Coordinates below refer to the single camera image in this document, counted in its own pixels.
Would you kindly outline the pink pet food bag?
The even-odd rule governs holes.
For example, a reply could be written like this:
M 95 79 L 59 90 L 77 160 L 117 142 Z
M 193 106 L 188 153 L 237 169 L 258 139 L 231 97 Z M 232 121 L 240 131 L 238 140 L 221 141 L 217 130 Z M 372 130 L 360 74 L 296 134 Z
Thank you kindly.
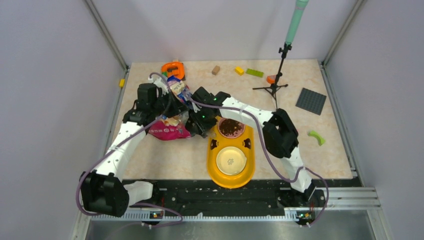
M 175 76 L 150 78 L 149 81 L 162 90 L 161 100 L 169 100 L 170 92 L 173 97 L 167 112 L 150 127 L 148 133 L 162 141 L 192 138 L 195 134 L 186 127 L 190 113 L 194 111 L 193 104 L 185 96 L 191 94 L 189 87 Z

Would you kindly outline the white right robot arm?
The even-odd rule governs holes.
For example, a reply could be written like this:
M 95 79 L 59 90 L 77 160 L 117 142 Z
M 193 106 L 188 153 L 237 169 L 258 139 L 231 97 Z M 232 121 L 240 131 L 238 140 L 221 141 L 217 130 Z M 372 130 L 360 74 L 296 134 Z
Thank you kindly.
M 256 129 L 262 151 L 271 169 L 294 190 L 294 202 L 299 206 L 307 206 L 313 200 L 316 186 L 300 154 L 299 133 L 285 110 L 259 109 L 237 100 L 228 93 L 220 91 L 213 95 L 202 87 L 195 93 L 184 90 L 182 94 L 195 107 L 217 110 L 220 117 Z

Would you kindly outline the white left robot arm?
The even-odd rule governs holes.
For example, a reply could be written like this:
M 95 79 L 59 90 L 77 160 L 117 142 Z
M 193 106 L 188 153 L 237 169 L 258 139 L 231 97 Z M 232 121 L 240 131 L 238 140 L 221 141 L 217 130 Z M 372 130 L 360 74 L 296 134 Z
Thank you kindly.
M 75 200 L 83 214 L 121 217 L 128 207 L 141 201 L 149 207 L 160 202 L 161 194 L 154 189 L 152 182 L 138 180 L 123 184 L 123 175 L 151 126 L 163 117 L 180 112 L 177 103 L 167 83 L 142 83 L 138 86 L 137 99 L 123 115 L 114 142 L 79 179 Z

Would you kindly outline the clear plastic scoop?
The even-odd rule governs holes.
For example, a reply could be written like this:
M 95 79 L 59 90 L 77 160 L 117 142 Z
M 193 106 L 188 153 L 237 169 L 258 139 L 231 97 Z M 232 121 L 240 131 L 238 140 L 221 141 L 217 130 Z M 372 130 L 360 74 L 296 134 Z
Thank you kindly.
M 212 128 L 212 129 L 206 131 L 205 137 L 206 138 L 215 139 L 217 137 L 217 131 L 216 131 L 216 129 L 215 128 Z

